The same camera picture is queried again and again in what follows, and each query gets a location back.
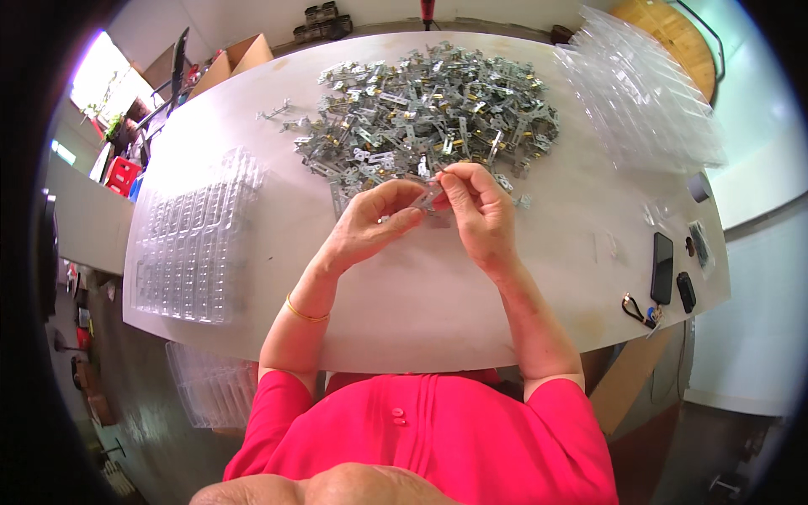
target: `woman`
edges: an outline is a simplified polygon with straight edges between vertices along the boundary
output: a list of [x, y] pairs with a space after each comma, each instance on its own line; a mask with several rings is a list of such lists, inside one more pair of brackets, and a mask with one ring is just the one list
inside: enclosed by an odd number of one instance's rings
[[511, 197], [480, 165], [438, 179], [433, 205], [453, 208], [502, 296], [524, 403], [484, 384], [495, 374], [467, 372], [336, 374], [312, 406], [339, 276], [423, 219], [407, 207], [422, 188], [388, 181], [351, 201], [290, 293], [261, 349], [244, 445], [193, 503], [617, 503], [579, 354], [516, 253]]

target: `red shirt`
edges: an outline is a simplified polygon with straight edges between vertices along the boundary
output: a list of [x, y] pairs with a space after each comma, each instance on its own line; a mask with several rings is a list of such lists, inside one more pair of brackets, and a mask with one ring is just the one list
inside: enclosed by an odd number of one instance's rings
[[312, 406], [296, 377], [268, 372], [224, 480], [345, 462], [411, 470], [460, 503], [617, 503], [606, 440], [567, 379], [522, 404], [464, 377], [381, 375]]

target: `pile of metal hinges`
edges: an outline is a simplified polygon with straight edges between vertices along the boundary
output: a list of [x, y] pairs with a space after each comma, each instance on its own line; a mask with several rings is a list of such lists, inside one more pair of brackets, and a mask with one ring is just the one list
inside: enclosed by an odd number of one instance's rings
[[[558, 112], [541, 97], [547, 88], [531, 64], [486, 59], [449, 42], [427, 46], [426, 54], [414, 49], [396, 65], [344, 61], [318, 82], [341, 95], [320, 98], [320, 119], [285, 121], [281, 131], [305, 131], [294, 141], [297, 152], [312, 173], [329, 179], [338, 219], [360, 191], [400, 178], [429, 188], [454, 162], [481, 163], [510, 193], [495, 163], [523, 178], [558, 136]], [[418, 206], [431, 208], [435, 196]], [[530, 200], [513, 198], [523, 207]]]

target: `white wall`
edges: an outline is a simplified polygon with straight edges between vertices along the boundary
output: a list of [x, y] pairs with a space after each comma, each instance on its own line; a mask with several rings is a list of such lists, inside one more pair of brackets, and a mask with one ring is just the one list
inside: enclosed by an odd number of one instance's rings
[[786, 415], [808, 364], [808, 198], [747, 232], [726, 244], [732, 299], [696, 317], [684, 399]]
[[76, 155], [73, 168], [88, 175], [101, 152], [101, 137], [95, 131], [95, 127], [68, 97], [59, 102], [54, 119], [56, 128], [53, 131], [53, 138]]
[[[584, 0], [603, 10], [619, 0]], [[187, 55], [200, 62], [218, 48], [226, 47], [258, 32], [270, 46], [292, 42], [292, 30], [305, 23], [307, 7], [321, 4], [310, 0], [131, 0], [107, 29], [124, 55], [146, 69], [173, 44], [185, 27], [191, 27]], [[435, 20], [457, 17], [514, 23], [549, 31], [554, 24], [577, 29], [581, 24], [577, 0], [440, 0]], [[416, 0], [338, 0], [340, 14], [349, 14], [355, 26], [417, 19]]]
[[[715, 115], [724, 129], [729, 166], [708, 175], [729, 229], [808, 191], [808, 133], [776, 55], [743, 8], [735, 0], [688, 5], [724, 45], [726, 76], [718, 84]], [[717, 55], [715, 39], [701, 32]]]
[[49, 153], [45, 187], [56, 196], [59, 255], [122, 276], [134, 204]]

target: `red short sleeve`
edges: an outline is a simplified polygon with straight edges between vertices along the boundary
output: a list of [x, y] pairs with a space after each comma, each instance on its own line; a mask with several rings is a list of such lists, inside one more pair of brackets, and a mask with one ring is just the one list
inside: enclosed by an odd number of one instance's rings
[[312, 403], [311, 393], [291, 373], [265, 373], [255, 392], [244, 444], [225, 468], [223, 480], [261, 473], [292, 422]]
[[589, 398], [580, 386], [558, 378], [540, 385], [528, 399], [550, 439], [566, 454], [569, 491], [579, 503], [617, 503], [612, 461]]

